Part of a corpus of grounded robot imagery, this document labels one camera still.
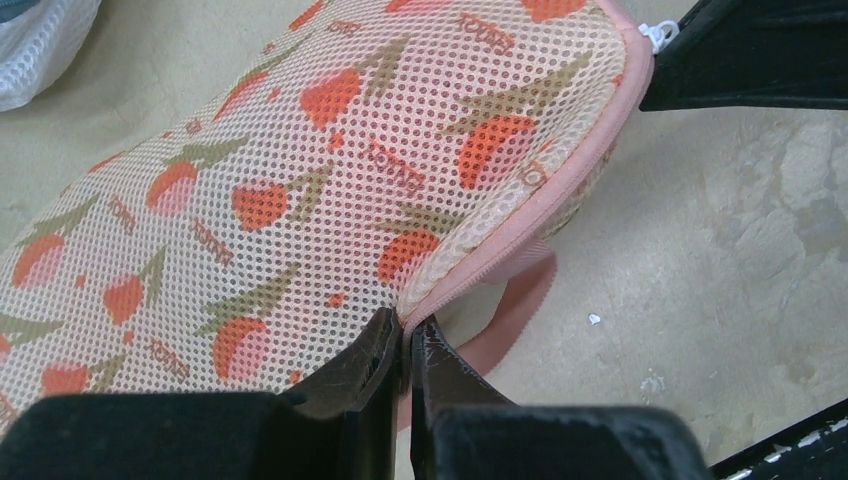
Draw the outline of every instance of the pink fabric loop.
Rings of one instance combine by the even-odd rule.
[[[457,352],[481,375],[486,375],[506,356],[521,331],[539,310],[556,278],[554,252],[540,239],[531,238],[515,256],[503,262],[486,277],[486,281],[504,278],[511,273],[506,290],[492,320]],[[412,421],[410,396],[398,406],[398,430]]]

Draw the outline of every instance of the white mesh bag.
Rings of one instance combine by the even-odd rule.
[[[99,5],[100,0],[0,0],[0,111],[26,105],[62,75]]]

